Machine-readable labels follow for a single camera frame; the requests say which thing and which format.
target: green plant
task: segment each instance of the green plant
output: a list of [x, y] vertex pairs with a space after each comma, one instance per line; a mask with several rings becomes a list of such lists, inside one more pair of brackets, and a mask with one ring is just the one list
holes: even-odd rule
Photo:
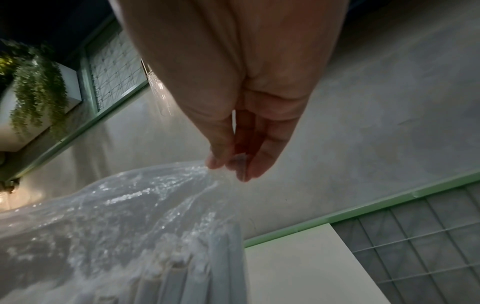
[[46, 116], [52, 135], [62, 138], [68, 98], [60, 69], [51, 60], [52, 50], [45, 45], [34, 48], [10, 41], [3, 43], [10, 51], [1, 57], [8, 62], [4, 64], [5, 75], [7, 78], [13, 69], [13, 89], [18, 99], [10, 113], [13, 129], [19, 136], [28, 134], [28, 126], [41, 126], [42, 117]]

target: grid panel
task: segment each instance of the grid panel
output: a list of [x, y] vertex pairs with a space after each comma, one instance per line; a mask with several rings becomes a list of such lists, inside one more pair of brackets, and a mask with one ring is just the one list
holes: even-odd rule
[[140, 56], [120, 27], [95, 51], [89, 52], [88, 61], [99, 111], [146, 80]]
[[392, 304], [480, 303], [480, 183], [333, 224]]

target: clear plastic bag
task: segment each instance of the clear plastic bag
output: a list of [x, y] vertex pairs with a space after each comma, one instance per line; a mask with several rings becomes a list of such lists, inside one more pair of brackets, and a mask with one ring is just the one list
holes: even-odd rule
[[0, 304], [248, 303], [230, 183], [179, 163], [0, 213]]

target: hand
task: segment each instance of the hand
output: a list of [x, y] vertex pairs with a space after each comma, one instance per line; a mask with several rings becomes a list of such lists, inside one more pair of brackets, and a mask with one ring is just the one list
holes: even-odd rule
[[[111, 0], [142, 57], [211, 144], [260, 177], [289, 142], [332, 53], [347, 0]], [[232, 113], [235, 111], [235, 131]]]

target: planter box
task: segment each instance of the planter box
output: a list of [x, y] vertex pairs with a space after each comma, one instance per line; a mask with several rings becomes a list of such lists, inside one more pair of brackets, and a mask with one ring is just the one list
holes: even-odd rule
[[[68, 107], [66, 111], [68, 112], [82, 100], [79, 80], [76, 71], [60, 64], [58, 66], [65, 81], [66, 94], [68, 96]], [[20, 138], [15, 134], [10, 124], [10, 112], [15, 108], [16, 104], [17, 97], [15, 96], [13, 87], [10, 86], [0, 97], [0, 151], [18, 151], [50, 126], [48, 119], [43, 117], [41, 127], [37, 128], [32, 126], [28, 129], [30, 134], [28, 136], [23, 135]]]

